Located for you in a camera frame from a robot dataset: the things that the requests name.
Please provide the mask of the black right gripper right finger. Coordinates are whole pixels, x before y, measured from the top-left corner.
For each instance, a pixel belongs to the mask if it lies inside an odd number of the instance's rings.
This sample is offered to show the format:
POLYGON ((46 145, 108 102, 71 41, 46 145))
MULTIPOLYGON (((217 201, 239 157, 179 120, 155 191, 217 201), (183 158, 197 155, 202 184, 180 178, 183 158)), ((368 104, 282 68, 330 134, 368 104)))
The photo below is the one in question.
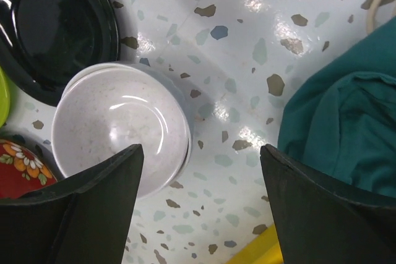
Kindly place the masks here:
POLYGON ((260 149, 285 263, 395 263, 395 199, 260 149))

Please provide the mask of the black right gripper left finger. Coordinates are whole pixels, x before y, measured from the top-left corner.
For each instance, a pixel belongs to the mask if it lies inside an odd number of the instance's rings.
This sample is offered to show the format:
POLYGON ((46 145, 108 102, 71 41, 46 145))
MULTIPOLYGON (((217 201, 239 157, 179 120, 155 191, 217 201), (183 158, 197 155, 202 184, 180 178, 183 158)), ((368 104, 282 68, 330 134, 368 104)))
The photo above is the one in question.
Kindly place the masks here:
POLYGON ((121 263, 142 145, 51 186, 1 200, 1 263, 121 263))

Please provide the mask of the black plate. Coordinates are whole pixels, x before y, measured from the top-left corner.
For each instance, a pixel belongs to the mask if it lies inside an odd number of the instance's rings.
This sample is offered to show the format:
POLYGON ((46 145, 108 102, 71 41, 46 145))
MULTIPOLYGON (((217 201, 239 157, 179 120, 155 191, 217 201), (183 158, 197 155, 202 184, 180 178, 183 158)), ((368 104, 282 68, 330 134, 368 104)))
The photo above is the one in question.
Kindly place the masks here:
POLYGON ((119 57, 110 0, 1 0, 1 68, 44 104, 56 106, 81 70, 119 57))

